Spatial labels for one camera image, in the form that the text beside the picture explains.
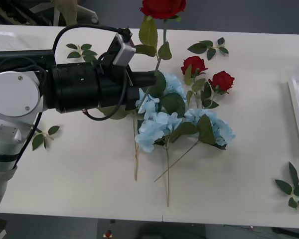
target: blue hydrangea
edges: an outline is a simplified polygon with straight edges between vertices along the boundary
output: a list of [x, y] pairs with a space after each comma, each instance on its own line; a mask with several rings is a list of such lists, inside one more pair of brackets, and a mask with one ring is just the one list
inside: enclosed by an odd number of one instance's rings
[[155, 141], [172, 133], [180, 123], [181, 119], [177, 118], [177, 113], [153, 113], [150, 119], [143, 121], [135, 141], [142, 150], [150, 153], [154, 149]]
[[163, 92], [164, 95], [167, 95], [169, 93], [178, 93], [184, 100], [184, 102], [187, 102], [186, 99], [186, 93], [183, 88], [183, 85], [181, 81], [178, 79], [177, 76], [173, 74], [165, 74], [163, 73], [166, 79], [166, 88]]
[[[145, 96], [144, 91], [140, 89], [140, 99], [136, 101], [135, 103], [136, 107], [138, 107], [141, 104], [144, 96]], [[144, 119], [148, 120], [153, 113], [156, 113], [158, 111], [158, 104], [159, 104], [159, 98], [154, 98], [148, 94], [148, 96], [146, 97], [146, 99], [144, 100], [143, 104], [139, 109], [139, 114], [145, 113]]]
[[207, 115], [210, 119], [216, 144], [219, 146], [228, 145], [236, 137], [228, 123], [219, 119], [217, 114], [212, 111], [204, 109], [189, 109], [184, 116], [187, 122], [192, 122], [197, 125], [203, 115]]

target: rose stem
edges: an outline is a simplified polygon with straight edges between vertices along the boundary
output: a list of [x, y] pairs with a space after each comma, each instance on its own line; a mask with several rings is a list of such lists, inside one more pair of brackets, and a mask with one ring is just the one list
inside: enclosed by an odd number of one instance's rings
[[210, 99], [211, 102], [210, 102], [210, 105], [208, 107], [206, 107], [207, 109], [209, 109], [209, 107], [212, 106], [213, 102], [214, 102], [214, 97], [215, 97], [215, 94], [213, 94], [213, 97]]
[[193, 88], [191, 88], [191, 90], [194, 93], [194, 97], [195, 97], [197, 108], [199, 108], [199, 102], [198, 102], [198, 98], [197, 98], [198, 94], [193, 91]]
[[[188, 151], [186, 151], [185, 154], [183, 154], [182, 157], [184, 157], [189, 151], [191, 151], [196, 145], [199, 144], [199, 141], [197, 141], [191, 148], [189, 148]], [[158, 179], [160, 179], [168, 170], [170, 170], [172, 168], [172, 166], [174, 166], [179, 160], [182, 159], [182, 157], [180, 157], [175, 163], [173, 163], [165, 172], [163, 172], [163, 174], [161, 174], [154, 182], [156, 182]]]
[[134, 179], [135, 181], [138, 180], [138, 170], [139, 170], [139, 158], [138, 158], [138, 149], [136, 147], [136, 141], [135, 141], [135, 112], [133, 113], [133, 132], [134, 132], [134, 146], [135, 146], [135, 171], [134, 171]]
[[169, 207], [169, 155], [168, 155], [167, 142], [165, 144], [165, 150], [167, 156], [167, 207]]
[[[167, 33], [167, 19], [164, 20], [164, 33], [163, 33], [163, 43], [166, 42], [166, 33]], [[159, 65], [160, 65], [160, 62], [161, 62], [161, 58], [160, 57], [157, 57], [157, 64], [156, 64], [156, 68], [155, 68], [155, 73], [158, 71], [159, 69]], [[150, 88], [148, 87], [146, 89], [146, 92], [145, 92], [145, 95], [141, 101], [141, 104], [139, 105], [138, 109], [141, 107], [141, 105], [144, 103], [144, 100], [146, 99], [146, 97], [148, 96], [149, 94], [149, 90]]]

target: table surface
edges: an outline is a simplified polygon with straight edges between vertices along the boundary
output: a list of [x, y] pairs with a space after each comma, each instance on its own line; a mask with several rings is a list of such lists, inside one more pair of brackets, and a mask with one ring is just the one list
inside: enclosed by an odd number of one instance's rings
[[[32, 49], [51, 49], [58, 27], [2, 26]], [[138, 30], [133, 41], [139, 44]], [[99, 55], [114, 34], [75, 29], [60, 40], [57, 63], [66, 59], [68, 43], [91, 43]], [[288, 162], [299, 174], [299, 136], [287, 81], [299, 68], [299, 35], [232, 32], [167, 32], [173, 58], [160, 69], [182, 78], [187, 47], [200, 40], [224, 37], [230, 57], [206, 61], [207, 77], [225, 70], [235, 77], [230, 94], [215, 109], [237, 137], [227, 150], [195, 147], [170, 171], [170, 207], [166, 207], [163, 149], [141, 152], [139, 180], [134, 181], [132, 119], [95, 122], [81, 112], [44, 112], [40, 129], [61, 125], [48, 151], [27, 149], [9, 181], [0, 213], [93, 217], [206, 224], [236, 224], [299, 228], [299, 210], [288, 207], [274, 179], [290, 180]], [[159, 31], [159, 42], [162, 31]], [[154, 69], [156, 61], [136, 55], [135, 71]], [[91, 114], [101, 116], [98, 110]], [[171, 148], [178, 159], [192, 144], [183, 138]]]

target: floor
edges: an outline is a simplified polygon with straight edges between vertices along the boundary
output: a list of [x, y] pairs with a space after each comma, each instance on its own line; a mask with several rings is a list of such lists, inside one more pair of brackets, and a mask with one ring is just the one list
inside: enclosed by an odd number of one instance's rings
[[102, 239], [110, 228], [113, 239], [282, 239], [271, 228], [156, 223], [90, 218], [0, 214], [8, 221], [4, 239]]
[[[102, 25], [139, 28], [143, 18], [139, 11], [142, 0], [81, 0], [80, 5], [96, 11]], [[299, 0], [187, 0], [186, 10], [180, 15], [182, 21], [171, 22], [170, 29], [299, 34]], [[83, 16], [78, 21], [89, 23]], [[0, 214], [0, 218], [8, 221], [5, 239], [101, 239], [109, 228], [109, 220], [13, 214]], [[271, 228], [255, 227], [250, 231], [247, 227], [223, 225], [116, 221], [111, 230], [114, 239], [158, 238], [141, 237], [146, 230], [160, 230], [167, 239], [281, 238]]]

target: artificial flower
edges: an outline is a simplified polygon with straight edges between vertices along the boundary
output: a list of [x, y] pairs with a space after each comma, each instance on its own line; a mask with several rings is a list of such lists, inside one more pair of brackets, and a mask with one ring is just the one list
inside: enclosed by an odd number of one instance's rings
[[177, 113], [168, 115], [164, 112], [153, 113], [150, 119], [143, 121], [135, 142], [147, 153], [154, 149], [156, 140], [172, 133], [181, 123]]
[[165, 74], [165, 73], [163, 74], [166, 80], [166, 88], [163, 94], [167, 95], [169, 93], [178, 93], [186, 103], [187, 102], [186, 93], [178, 77], [175, 76], [174, 74]]
[[219, 146], [228, 145], [236, 137], [228, 123], [219, 119], [215, 112], [205, 109], [189, 109], [185, 113], [185, 120], [197, 125], [203, 115], [207, 115], [213, 128], [216, 144]]
[[208, 68], [205, 68], [205, 62], [203, 59], [200, 59], [199, 56], [192, 56], [192, 57], [188, 57], [186, 60], [184, 60], [184, 66], [181, 67], [183, 75], [185, 75], [186, 69], [190, 65], [191, 65], [191, 73], [192, 74], [194, 74], [196, 71], [198, 73], [201, 73], [202, 71], [205, 71], [208, 69]]
[[[145, 96], [144, 91], [140, 88], [140, 99], [136, 101], [135, 106], [138, 107], [143, 97]], [[145, 113], [144, 119], [148, 120], [152, 113], [156, 113], [158, 110], [159, 98], [154, 98], [150, 94], [147, 95], [146, 99], [144, 100], [143, 104], [139, 108], [138, 113], [142, 114]]]
[[226, 71], [221, 71], [213, 76], [213, 80], [208, 80], [211, 87], [216, 93], [224, 94], [232, 88], [234, 77], [231, 77]]
[[186, 0], [143, 0], [142, 13], [156, 19], [168, 19], [184, 11]]

